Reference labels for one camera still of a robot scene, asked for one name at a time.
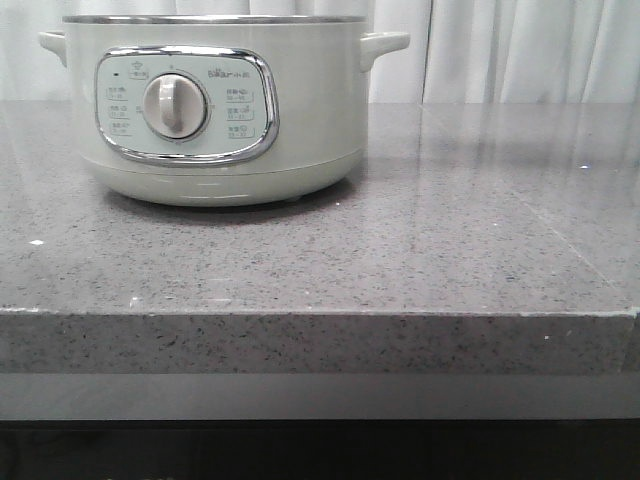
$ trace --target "silver knob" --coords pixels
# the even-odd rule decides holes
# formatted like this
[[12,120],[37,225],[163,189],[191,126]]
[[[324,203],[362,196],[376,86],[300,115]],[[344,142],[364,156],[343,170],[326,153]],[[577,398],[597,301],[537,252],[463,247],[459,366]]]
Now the silver knob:
[[186,138],[204,123],[207,104],[200,87],[169,73],[152,80],[144,91],[142,113],[149,126],[169,138]]

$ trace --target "white curtain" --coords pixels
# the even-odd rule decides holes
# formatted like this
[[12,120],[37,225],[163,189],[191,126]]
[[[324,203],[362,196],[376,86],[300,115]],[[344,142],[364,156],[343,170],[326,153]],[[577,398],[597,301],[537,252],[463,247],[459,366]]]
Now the white curtain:
[[411,33],[379,59],[372,102],[633,102],[640,0],[0,0],[0,99],[65,99],[35,34],[77,14],[363,15]]
[[633,102],[639,0],[435,0],[425,102]]

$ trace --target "chrome trim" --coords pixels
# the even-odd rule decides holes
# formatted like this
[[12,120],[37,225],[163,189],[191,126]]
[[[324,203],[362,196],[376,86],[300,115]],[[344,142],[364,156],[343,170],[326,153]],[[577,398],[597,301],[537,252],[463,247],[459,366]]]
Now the chrome trim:
[[[251,145],[241,148],[240,150],[234,150],[224,153],[209,153],[201,155],[190,154],[178,154],[178,153],[146,153],[132,150],[130,148],[123,147],[117,143],[116,140],[111,138],[102,128],[100,124],[100,118],[98,116],[98,71],[100,65],[106,59],[111,57],[122,57],[132,55],[200,55],[211,57],[225,57],[225,58],[239,58],[245,60],[254,65],[260,74],[260,80],[262,81],[262,88],[265,92],[265,102],[267,110],[267,122],[262,135]],[[176,70],[176,73],[184,75],[182,70]],[[203,93],[209,103],[208,93],[206,89],[203,89]],[[95,71],[94,80],[94,94],[95,94],[95,122],[102,138],[107,145],[116,152],[122,154],[124,157],[134,160],[140,163],[148,165],[156,165],[163,167],[206,167],[212,165],[229,165],[238,162],[244,162],[254,159],[263,153],[265,153],[273,144],[278,136],[278,130],[280,128],[280,117],[278,113],[278,98],[276,94],[276,87],[273,81],[273,75],[267,63],[256,53],[249,50],[238,48],[221,48],[221,47],[196,47],[187,45],[167,45],[167,46],[149,46],[149,47],[117,47],[108,50],[98,62]],[[207,115],[209,115],[210,108],[207,108]],[[203,127],[209,122],[209,118],[203,123]],[[187,142],[203,131],[201,127],[198,132],[184,139],[171,139],[176,143]]]
[[64,23],[93,24],[291,24],[291,23],[357,23],[358,16],[311,15],[73,15],[62,17]]

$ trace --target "slow cooker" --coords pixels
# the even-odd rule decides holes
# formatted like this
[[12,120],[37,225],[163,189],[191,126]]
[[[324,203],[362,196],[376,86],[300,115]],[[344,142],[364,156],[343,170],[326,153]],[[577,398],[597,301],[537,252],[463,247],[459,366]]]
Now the slow cooker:
[[367,72],[409,35],[362,17],[71,16],[42,32],[71,75],[95,177],[151,202],[295,198],[344,177],[367,139]]

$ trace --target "gray speckled countertop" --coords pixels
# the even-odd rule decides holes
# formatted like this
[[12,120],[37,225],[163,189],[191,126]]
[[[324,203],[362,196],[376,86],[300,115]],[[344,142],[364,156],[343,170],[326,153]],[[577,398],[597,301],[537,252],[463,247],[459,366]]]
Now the gray speckled countertop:
[[0,372],[640,370],[640,109],[372,105],[295,203],[109,191],[70,106],[0,103]]

